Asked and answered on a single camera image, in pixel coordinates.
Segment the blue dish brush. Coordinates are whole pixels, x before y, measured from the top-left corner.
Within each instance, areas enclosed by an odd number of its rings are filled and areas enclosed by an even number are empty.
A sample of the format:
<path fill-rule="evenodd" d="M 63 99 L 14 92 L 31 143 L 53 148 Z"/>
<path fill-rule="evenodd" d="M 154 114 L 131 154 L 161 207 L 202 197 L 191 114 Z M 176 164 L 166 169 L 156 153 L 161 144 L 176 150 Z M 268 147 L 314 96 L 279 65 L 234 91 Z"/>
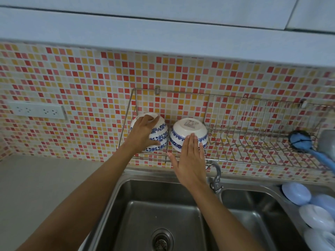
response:
<path fill-rule="evenodd" d="M 299 153 L 312 155 L 320 164 L 327 167 L 335 175 L 335 162 L 326 154 L 313 149 L 312 138 L 310 134 L 303 130 L 293 130 L 288 136 L 289 146 Z"/>

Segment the person's left forearm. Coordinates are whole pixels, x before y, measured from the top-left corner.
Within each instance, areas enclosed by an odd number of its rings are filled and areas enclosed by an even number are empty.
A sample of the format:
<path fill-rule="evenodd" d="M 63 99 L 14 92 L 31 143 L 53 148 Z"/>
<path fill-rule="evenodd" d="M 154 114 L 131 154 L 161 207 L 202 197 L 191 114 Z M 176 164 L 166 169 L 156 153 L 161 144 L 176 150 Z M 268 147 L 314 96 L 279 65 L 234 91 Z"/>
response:
<path fill-rule="evenodd" d="M 122 144 L 15 251 L 78 251 L 103 213 L 129 161 L 146 147 L 142 143 Z"/>

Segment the person's left hand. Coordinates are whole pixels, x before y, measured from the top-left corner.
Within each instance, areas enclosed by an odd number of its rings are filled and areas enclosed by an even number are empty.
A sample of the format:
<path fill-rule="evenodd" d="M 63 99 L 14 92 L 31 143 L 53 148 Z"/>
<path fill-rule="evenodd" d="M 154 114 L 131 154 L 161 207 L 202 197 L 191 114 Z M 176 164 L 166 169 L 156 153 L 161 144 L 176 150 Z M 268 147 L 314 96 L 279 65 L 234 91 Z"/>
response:
<path fill-rule="evenodd" d="M 125 147 L 132 156 L 142 152 L 149 144 L 149 135 L 152 132 L 153 127 L 157 124 L 160 117 L 157 116 L 155 119 L 150 115 L 145 115 L 137 119 L 132 130 L 130 131 L 127 139 L 124 142 Z"/>

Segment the person's right hand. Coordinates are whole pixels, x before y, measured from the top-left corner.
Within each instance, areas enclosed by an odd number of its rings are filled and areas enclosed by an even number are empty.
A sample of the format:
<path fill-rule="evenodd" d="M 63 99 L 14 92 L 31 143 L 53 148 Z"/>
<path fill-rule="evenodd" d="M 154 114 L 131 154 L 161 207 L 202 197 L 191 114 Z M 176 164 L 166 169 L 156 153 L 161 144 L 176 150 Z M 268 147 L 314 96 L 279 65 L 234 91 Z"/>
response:
<path fill-rule="evenodd" d="M 188 135 L 182 145 L 182 150 L 179 158 L 179 169 L 174 170 L 179 182 L 189 191 L 201 189 L 206 186 L 206 169 L 200 162 L 199 143 L 196 137 L 196 146 L 194 152 L 196 160 L 194 163 L 189 162 L 189 136 Z"/>

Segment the chrome faucet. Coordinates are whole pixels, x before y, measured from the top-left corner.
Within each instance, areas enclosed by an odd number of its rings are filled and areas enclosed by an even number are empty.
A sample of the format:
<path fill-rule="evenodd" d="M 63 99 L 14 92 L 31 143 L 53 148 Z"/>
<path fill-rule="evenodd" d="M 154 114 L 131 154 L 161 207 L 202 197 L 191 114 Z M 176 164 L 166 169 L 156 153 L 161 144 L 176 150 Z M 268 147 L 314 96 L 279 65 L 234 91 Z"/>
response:
<path fill-rule="evenodd" d="M 216 169 L 216 176 L 209 182 L 209 186 L 215 194 L 219 195 L 223 190 L 223 186 L 220 183 L 221 167 L 215 161 L 206 160 L 206 170 L 209 167 L 214 167 Z"/>

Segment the light blue round container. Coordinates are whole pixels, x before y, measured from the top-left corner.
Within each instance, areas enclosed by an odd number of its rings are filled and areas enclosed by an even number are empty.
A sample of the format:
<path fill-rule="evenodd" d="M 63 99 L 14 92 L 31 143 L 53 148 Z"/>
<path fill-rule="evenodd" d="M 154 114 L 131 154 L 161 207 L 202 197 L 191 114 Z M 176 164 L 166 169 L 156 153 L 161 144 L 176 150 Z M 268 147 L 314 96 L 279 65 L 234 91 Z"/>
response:
<path fill-rule="evenodd" d="M 298 206 L 306 205 L 312 199 L 310 190 L 298 182 L 284 183 L 281 185 L 281 189 L 285 197 Z"/>
<path fill-rule="evenodd" d="M 335 198 L 327 194 L 317 194 L 313 196 L 310 203 L 322 207 L 330 213 L 335 220 Z"/>

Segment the metal sink drain strainer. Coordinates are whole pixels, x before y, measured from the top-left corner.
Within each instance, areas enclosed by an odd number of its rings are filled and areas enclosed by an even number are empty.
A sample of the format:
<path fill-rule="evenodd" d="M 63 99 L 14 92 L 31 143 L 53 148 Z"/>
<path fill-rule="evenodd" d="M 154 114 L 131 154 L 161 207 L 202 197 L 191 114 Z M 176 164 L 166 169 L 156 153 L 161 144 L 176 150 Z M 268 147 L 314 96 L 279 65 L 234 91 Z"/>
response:
<path fill-rule="evenodd" d="M 173 251 L 174 239 L 170 231 L 165 228 L 155 230 L 150 240 L 151 251 Z"/>

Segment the white wall cabinet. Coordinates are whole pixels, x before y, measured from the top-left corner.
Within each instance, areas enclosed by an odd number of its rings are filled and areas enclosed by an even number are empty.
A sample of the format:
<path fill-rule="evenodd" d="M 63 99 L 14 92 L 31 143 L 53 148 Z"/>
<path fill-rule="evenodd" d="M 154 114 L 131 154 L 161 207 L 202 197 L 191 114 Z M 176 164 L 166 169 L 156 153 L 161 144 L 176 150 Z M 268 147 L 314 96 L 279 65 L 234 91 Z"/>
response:
<path fill-rule="evenodd" d="M 335 0 L 0 0 L 0 40 L 335 69 Z"/>

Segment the white wall power outlet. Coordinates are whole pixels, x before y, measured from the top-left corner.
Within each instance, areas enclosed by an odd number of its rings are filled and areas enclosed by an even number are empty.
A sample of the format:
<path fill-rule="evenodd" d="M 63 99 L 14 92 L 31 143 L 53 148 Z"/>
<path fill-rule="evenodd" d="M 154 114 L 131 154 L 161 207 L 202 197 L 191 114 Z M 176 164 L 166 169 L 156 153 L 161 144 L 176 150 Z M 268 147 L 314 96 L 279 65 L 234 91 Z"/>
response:
<path fill-rule="evenodd" d="M 64 107 L 59 104 L 7 101 L 10 110 L 18 116 L 66 120 Z"/>

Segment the blue patterned white bowl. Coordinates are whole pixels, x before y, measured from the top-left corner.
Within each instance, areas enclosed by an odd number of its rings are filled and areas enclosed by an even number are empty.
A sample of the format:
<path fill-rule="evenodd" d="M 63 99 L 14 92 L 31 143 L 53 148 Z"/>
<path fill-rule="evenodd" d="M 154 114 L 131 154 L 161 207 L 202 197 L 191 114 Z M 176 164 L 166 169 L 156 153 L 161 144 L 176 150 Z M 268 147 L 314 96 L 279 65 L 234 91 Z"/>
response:
<path fill-rule="evenodd" d="M 205 149 L 208 144 L 208 132 L 206 126 L 197 119 L 183 118 L 178 120 L 170 130 L 169 141 L 174 150 L 181 152 L 186 136 L 192 133 L 198 138 Z"/>
<path fill-rule="evenodd" d="M 140 117 L 144 117 L 145 115 L 150 115 L 154 119 L 158 116 L 157 113 L 153 112 L 148 112 L 148 113 L 142 113 L 136 116 L 133 120 L 132 123 L 130 124 L 130 129 L 129 132 L 132 130 L 134 124 L 136 123 L 137 119 Z M 157 140 L 160 142 L 160 145 L 151 145 L 147 147 L 143 152 L 154 152 L 158 150 L 162 150 L 168 143 L 168 127 L 167 124 L 165 123 L 164 118 L 160 116 L 159 121 L 157 124 L 153 127 L 151 134 L 149 135 L 149 138 L 151 140 Z"/>

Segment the person's right forearm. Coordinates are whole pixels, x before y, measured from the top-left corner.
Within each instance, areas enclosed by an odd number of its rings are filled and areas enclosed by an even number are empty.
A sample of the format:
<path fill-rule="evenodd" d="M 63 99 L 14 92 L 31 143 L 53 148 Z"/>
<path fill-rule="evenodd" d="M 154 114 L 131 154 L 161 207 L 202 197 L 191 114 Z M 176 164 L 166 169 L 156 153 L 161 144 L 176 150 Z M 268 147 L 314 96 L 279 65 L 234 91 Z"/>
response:
<path fill-rule="evenodd" d="M 193 196 L 220 251 L 264 251 L 251 233 L 219 201 L 206 180 L 178 179 Z"/>

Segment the stainless steel double sink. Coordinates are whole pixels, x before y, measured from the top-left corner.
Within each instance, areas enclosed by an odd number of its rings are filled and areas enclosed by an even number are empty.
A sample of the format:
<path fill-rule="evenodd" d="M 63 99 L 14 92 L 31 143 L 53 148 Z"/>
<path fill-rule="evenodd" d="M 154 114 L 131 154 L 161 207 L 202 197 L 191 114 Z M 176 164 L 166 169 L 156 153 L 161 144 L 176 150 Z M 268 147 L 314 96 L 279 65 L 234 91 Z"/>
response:
<path fill-rule="evenodd" d="M 224 178 L 220 202 L 267 251 L 310 251 L 308 226 L 281 182 Z M 190 192 L 174 172 L 126 170 L 82 251 L 151 251 L 153 232 L 165 228 L 173 251 L 218 251 L 215 239 Z"/>

